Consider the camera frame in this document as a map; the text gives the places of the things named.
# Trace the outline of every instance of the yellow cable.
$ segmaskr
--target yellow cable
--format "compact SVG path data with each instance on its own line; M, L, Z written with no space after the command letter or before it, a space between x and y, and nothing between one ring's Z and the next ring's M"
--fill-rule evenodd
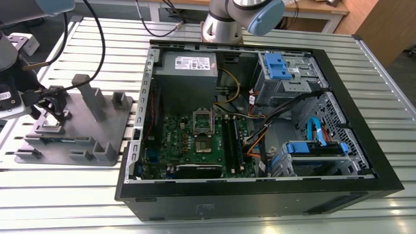
M240 94L240 83L238 83L238 80L236 79L236 77L233 76L233 74L229 71L226 71L222 68L218 68L218 70L224 71L233 78L234 83L236 83L236 94L234 94L233 98L226 100L226 101L217 101L217 102L213 103L213 104L225 104L228 102L232 102L238 97L238 94Z

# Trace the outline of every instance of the sticker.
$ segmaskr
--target sticker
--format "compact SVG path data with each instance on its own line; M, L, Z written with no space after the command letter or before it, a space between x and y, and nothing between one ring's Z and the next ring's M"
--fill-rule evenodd
M210 70L209 58L177 57L174 59L177 70Z
M265 172L265 164L260 161L260 163L258 163L258 167L260 167L260 169L262 170L262 172Z
M300 73L297 68L288 68L288 72Z
M254 102L256 102L256 97L254 96L249 96L249 104L254 104Z
M6 100L12 97L10 92L0 93L0 101Z

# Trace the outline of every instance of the black cable cord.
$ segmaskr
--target black cable cord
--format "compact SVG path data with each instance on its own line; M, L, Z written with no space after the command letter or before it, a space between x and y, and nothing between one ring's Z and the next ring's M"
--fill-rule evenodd
M266 173L268 173L268 160L266 160L265 140L264 140L264 137L262 137L262 139L261 139L260 142L258 142L258 150L260 150L260 159L261 159L261 162L262 162L264 165L265 165L265 170L264 170L264 173L262 173L262 176L261 176L261 177L266 177Z
M286 29L289 29L294 25L294 23L297 21L297 18L298 18L298 3L297 3L297 0L294 0L294 4L296 4L294 15L293 15L292 20L290 20L290 25L286 27Z
M261 125L262 128L258 129L252 136L249 136L245 140L249 141L250 139L253 139L256 136L258 136L261 133L264 133L264 131L268 129L269 125L273 122L273 118L278 117L284 112L289 111L296 105L297 103L306 99L306 98L312 98L312 97L317 97L320 95L322 95L324 92L328 92L329 89L321 89L318 91L314 91L312 93L306 93L306 94L301 94L297 97L294 97L293 99L290 99L289 101L286 101L284 104L281 104L278 107L276 107L276 109L272 111L272 113L266 116L266 118L264 119Z
M233 102L228 102L228 104L233 107L234 111L241 114L241 112L238 111L238 109L234 106Z
M152 33L150 30L149 30L149 28L148 28L148 26L146 26L146 24L145 24L145 22L144 22L144 19L142 19L142 17L141 17L141 13L140 13L140 9L138 9L138 0L134 0L134 1L136 1L137 13L138 13L138 17L140 17L142 26L144 26L144 28L145 28L145 31L148 31L148 33L149 33L153 37L162 38L162 37L168 36L170 33L173 33L173 32L178 29L180 25L176 25L174 28L173 28L168 33L165 33L165 34L162 34L162 35L157 35L157 34Z
M162 2L170 7L170 9L172 9L172 10L174 11L174 13L178 15L178 17L180 17L181 20L182 20L182 23L186 23L186 22L185 22L185 18L184 18L184 16L182 16L181 12L176 9L176 7L174 7L173 3L170 2L170 0L162 0Z
M101 28L101 24L100 24L100 20L98 20L97 14L96 14L94 10L92 9L92 6L90 6L88 0L82 0L82 1L84 1L85 5L86 5L86 7L88 7L88 10L89 10L89 12L90 12L90 14L92 14L92 16L93 16L94 21L96 21L96 23L97 23L97 28L98 28L98 32L100 32L100 36L101 36L101 47L102 47L102 51L101 51L101 60L100 60L100 63L98 63L98 67L97 67L97 69L96 69L96 72L94 72L93 76L92 76L86 81L84 81L84 82L81 82L81 83L78 83L78 84L76 84L76 85L72 85L72 86L69 86L69 87L66 87L66 88L56 89L56 90L53 90L53 91L45 92L45 93L42 94L42 97L46 97L46 96L58 94L58 93L61 93L61 92L64 92L64 91L68 91L69 89L74 89L74 88L77 88L77 87L80 87L80 86L82 86L82 85L85 85L85 84L88 84L88 83L89 83L90 81L93 81L93 79L97 77L97 75L98 75L98 73L100 73L100 71L101 71L101 68L102 68L104 59L105 59L105 38L104 38L104 32L102 32L102 28Z
M60 55L64 53L64 49L65 49L65 45L66 45L66 41L68 41L68 16L66 16L66 12L64 13L64 40L62 40L62 44L60 46L58 52L54 56L54 58L52 58L52 60L48 62L48 64L50 65L52 63L56 62L56 60L58 59Z

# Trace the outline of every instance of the metal table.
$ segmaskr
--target metal table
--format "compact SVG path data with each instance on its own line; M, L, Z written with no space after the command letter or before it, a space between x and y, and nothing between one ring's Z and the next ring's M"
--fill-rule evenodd
M100 87L104 94L124 91L137 99L152 37L137 21L101 19L101 24L108 56L92 86ZM149 28L158 34L173 25L149 22ZM69 28L68 46L58 62L38 73L44 85L68 86L73 74L92 75L96 70L101 53L96 23L84 18L80 22L70 22ZM61 39L50 56L57 52ZM198 41L200 26L186 25L165 39ZM33 124L29 117L21 117L8 122L0 135L0 231L82 234L416 233L416 111L364 43L348 35L288 31L273 31L265 37L253 37L244 32L244 41L246 44L326 51L405 190L328 215L142 223L124 204L113 200L118 163L114 167L14 163L12 152L21 146L21 137ZM130 132L128 125L125 140Z

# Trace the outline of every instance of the power supply label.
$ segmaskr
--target power supply label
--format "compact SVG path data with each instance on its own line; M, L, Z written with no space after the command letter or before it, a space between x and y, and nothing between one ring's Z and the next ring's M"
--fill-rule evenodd
M178 70L210 70L209 58L177 57L174 59L174 69L178 69Z

